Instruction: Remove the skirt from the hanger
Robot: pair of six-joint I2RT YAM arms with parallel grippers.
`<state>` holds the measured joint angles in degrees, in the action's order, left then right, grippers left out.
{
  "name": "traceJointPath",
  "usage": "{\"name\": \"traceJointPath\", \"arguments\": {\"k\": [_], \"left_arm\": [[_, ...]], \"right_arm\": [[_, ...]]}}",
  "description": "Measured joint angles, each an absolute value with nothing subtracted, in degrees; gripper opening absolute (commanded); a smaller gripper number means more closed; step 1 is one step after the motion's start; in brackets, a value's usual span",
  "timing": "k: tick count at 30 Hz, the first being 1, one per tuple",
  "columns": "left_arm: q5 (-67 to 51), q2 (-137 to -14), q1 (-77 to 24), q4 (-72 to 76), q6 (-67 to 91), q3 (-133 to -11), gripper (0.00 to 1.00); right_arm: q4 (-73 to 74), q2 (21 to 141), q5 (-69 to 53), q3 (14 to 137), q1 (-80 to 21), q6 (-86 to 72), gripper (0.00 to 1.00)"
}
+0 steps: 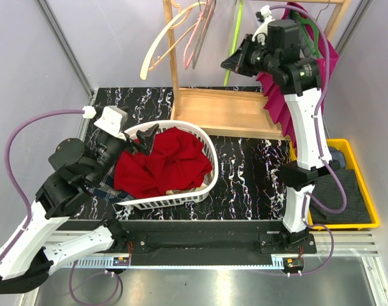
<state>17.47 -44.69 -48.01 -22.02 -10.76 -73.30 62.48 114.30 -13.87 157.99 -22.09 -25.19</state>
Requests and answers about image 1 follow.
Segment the yellow-green hanger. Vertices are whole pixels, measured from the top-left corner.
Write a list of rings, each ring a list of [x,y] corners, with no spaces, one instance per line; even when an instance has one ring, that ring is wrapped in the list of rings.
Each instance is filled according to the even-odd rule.
[[[233,55],[234,51],[237,48],[238,37],[241,29],[241,20],[243,15],[243,3],[244,3],[244,0],[235,1],[234,3],[235,5],[234,14],[233,14],[234,24],[231,27],[231,32],[229,37],[229,41],[231,43],[231,47],[228,51],[229,57]]]

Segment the red dress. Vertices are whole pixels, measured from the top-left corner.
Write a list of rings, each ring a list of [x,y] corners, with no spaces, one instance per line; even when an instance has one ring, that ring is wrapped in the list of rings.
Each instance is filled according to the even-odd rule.
[[[170,128],[155,136],[153,151],[124,152],[116,166],[114,188],[134,198],[165,196],[167,190],[199,187],[213,170],[204,145],[193,134]]]

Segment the pink plastic hanger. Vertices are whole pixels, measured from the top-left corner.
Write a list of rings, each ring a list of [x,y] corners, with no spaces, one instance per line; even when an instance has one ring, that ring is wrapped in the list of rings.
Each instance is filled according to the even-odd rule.
[[[195,69],[201,53],[205,37],[215,12],[216,0],[206,1],[201,9],[188,43],[183,51],[183,66]]]

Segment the magenta dress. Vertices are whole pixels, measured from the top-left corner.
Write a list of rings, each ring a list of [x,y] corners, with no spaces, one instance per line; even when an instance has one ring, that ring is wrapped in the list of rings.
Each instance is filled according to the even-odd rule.
[[[283,19],[290,19],[290,12],[292,10],[286,9],[283,15]],[[319,64],[321,77],[325,79],[325,46],[329,47],[329,72],[332,73],[338,64],[340,59],[339,54],[333,48],[329,41],[323,41],[319,38],[319,50],[322,54],[322,58],[316,59]],[[284,95],[281,93],[279,86],[273,82],[273,77],[266,73],[260,73],[257,76],[257,80],[262,85],[263,96],[267,97],[268,101],[264,106],[264,109],[269,112],[273,123],[279,123],[282,128],[282,136],[288,136],[291,139],[293,149],[297,149],[296,136],[294,132],[294,126],[291,119],[289,108],[285,102]]]

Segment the grey wire hanger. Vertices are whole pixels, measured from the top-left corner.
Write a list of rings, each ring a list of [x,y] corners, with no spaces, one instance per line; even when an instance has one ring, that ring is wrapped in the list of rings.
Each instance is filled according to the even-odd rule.
[[[210,22],[214,15],[216,5],[217,5],[216,0],[206,1],[204,9],[200,13],[199,20],[198,20],[199,26],[194,36],[195,38],[197,38],[197,40],[196,40],[196,44],[194,47],[193,56],[191,60],[193,69],[195,69],[197,66],[201,49],[205,41],[208,28],[210,26]]]

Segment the navy plaid skirt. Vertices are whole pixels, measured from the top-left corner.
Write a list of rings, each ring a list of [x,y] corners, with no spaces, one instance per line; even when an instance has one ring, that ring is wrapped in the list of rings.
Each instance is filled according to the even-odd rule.
[[[102,198],[108,203],[116,204],[125,201],[134,200],[134,197],[125,191],[119,191],[114,188],[115,167],[112,166],[109,172],[102,178],[97,187],[88,188],[93,196]]]

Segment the white plastic laundry basket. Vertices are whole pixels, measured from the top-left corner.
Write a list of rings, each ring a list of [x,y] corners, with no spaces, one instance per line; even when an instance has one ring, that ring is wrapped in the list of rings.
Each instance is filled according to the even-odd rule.
[[[167,129],[176,127],[178,129],[181,129],[182,131],[188,132],[190,134],[193,134],[195,137],[197,137],[197,139],[200,140],[200,142],[203,143],[204,145],[204,148],[203,148],[204,155],[208,158],[208,160],[212,164],[214,179],[209,184],[209,186],[203,189],[202,191],[176,194],[176,195],[165,195],[165,196],[158,196],[158,197],[144,198],[144,199],[134,198],[134,200],[125,201],[125,202],[116,203],[116,204],[121,206],[135,207],[140,210],[148,210],[152,208],[164,208],[164,207],[182,205],[185,202],[190,202],[190,201],[193,201],[194,203],[199,203],[205,200],[209,195],[210,191],[214,188],[219,176],[218,157],[215,151],[214,144],[211,141],[210,137],[199,126],[189,122],[181,121],[181,120],[157,120],[157,121],[147,122],[143,124],[138,124],[137,126],[126,129],[125,134],[129,136],[130,139],[137,140],[137,137],[136,137],[137,130],[145,131],[146,129],[150,128],[154,124],[159,124],[159,130],[157,131],[157,135],[159,133],[164,132]]]

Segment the pastel floral skirt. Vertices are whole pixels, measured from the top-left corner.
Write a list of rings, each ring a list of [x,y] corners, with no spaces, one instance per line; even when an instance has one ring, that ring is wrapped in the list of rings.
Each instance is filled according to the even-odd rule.
[[[213,179],[214,179],[214,172],[211,171],[210,173],[207,173],[204,176],[204,181],[199,187],[192,187],[192,188],[183,189],[183,190],[180,190],[180,189],[167,190],[166,195],[176,195],[176,194],[184,194],[184,193],[192,193],[192,192],[196,192],[196,191],[202,191],[203,189],[205,189],[209,186],[209,184],[212,182]]]

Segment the green hanger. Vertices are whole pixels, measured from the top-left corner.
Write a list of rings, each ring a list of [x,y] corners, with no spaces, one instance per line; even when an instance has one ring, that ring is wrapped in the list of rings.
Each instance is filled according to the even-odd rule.
[[[319,30],[310,18],[292,10],[290,19],[294,20],[300,28],[300,46],[305,57],[313,57],[316,59],[322,58],[319,50]]]

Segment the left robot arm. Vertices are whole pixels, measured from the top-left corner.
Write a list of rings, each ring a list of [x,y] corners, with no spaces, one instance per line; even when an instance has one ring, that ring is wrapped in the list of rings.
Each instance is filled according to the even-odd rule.
[[[128,134],[122,139],[100,132],[101,143],[89,149],[78,138],[62,141],[48,161],[54,172],[45,180],[31,205],[31,217],[19,229],[20,237],[0,248],[0,295],[27,293],[41,286],[54,272],[68,263],[95,252],[121,252],[128,235],[114,219],[106,219],[91,232],[57,246],[48,238],[69,220],[86,201],[121,154],[149,155],[158,124]]]

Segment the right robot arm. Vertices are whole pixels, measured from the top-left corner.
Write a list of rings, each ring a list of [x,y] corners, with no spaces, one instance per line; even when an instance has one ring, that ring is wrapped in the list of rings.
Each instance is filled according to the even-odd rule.
[[[254,34],[248,34],[221,68],[252,77],[266,73],[284,96],[292,119],[297,159],[279,168],[287,201],[284,229],[273,235],[269,246],[294,252],[308,240],[306,214],[315,181],[338,169],[323,134],[320,110],[321,72],[314,58],[302,58],[299,27],[293,20],[264,18]]]

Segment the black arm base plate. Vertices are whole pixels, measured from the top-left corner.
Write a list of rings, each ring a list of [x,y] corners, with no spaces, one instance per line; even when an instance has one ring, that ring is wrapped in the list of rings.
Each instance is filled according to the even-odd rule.
[[[272,265],[272,255],[316,254],[312,234],[292,244],[280,221],[122,221],[134,267]]]

